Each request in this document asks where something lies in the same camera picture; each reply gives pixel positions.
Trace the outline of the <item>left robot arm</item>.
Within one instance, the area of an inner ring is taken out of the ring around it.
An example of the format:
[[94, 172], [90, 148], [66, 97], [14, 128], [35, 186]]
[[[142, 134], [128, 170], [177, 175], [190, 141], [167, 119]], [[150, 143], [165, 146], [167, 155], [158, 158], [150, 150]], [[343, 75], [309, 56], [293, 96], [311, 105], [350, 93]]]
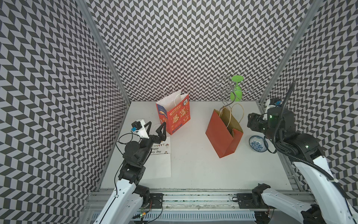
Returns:
[[123, 161], [114, 177], [115, 188], [110, 198], [94, 221], [95, 224], [128, 224], [132, 219], [140, 219], [150, 212], [153, 201], [150, 199], [148, 187], [139, 185], [145, 172], [147, 162], [154, 144], [160, 144], [167, 139], [166, 126], [163, 122], [150, 134], [152, 123], [143, 119], [132, 124], [129, 134], [139, 137], [139, 141], [124, 143]]

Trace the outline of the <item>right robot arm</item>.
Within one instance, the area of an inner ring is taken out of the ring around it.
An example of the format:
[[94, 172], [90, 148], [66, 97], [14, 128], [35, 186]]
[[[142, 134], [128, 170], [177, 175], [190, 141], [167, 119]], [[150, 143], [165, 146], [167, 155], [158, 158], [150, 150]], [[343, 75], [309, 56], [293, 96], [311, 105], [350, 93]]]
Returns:
[[358, 211], [348, 202], [348, 195], [334, 178], [322, 147], [316, 138], [296, 131], [295, 118], [287, 105], [295, 82], [280, 106], [267, 110], [267, 120], [256, 113], [248, 115], [248, 128], [262, 133], [275, 150], [298, 168], [315, 198], [315, 203], [303, 203], [275, 191], [267, 184], [259, 184], [252, 190], [255, 207], [265, 205], [278, 209], [301, 224], [356, 224]]

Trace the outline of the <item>white happy every day bag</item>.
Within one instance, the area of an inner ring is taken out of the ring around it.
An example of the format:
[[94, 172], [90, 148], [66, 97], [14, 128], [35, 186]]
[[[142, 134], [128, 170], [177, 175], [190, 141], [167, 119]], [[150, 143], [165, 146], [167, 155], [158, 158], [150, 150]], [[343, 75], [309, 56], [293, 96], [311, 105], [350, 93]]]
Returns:
[[142, 180], [171, 177], [171, 139], [153, 144], [152, 153], [145, 163]]

